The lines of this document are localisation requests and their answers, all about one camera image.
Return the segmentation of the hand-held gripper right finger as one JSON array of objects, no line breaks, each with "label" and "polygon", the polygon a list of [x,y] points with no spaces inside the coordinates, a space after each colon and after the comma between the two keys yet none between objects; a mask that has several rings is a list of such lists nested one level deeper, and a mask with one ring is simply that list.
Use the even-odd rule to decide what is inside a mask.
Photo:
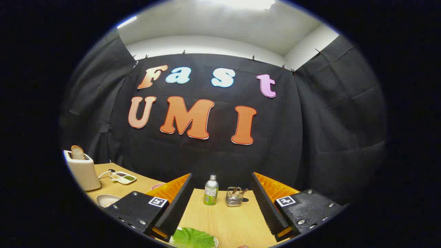
[{"label": "hand-held gripper right finger", "polygon": [[257,172],[252,173],[252,191],[277,242],[309,232],[348,207],[315,189],[299,191]]}]

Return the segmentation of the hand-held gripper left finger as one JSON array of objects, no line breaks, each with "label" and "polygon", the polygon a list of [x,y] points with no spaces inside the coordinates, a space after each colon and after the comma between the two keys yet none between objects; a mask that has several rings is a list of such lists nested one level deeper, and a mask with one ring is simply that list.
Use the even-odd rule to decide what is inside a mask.
[{"label": "hand-held gripper left finger", "polygon": [[169,242],[193,193],[193,175],[188,173],[148,193],[132,191],[104,212],[137,232]]}]

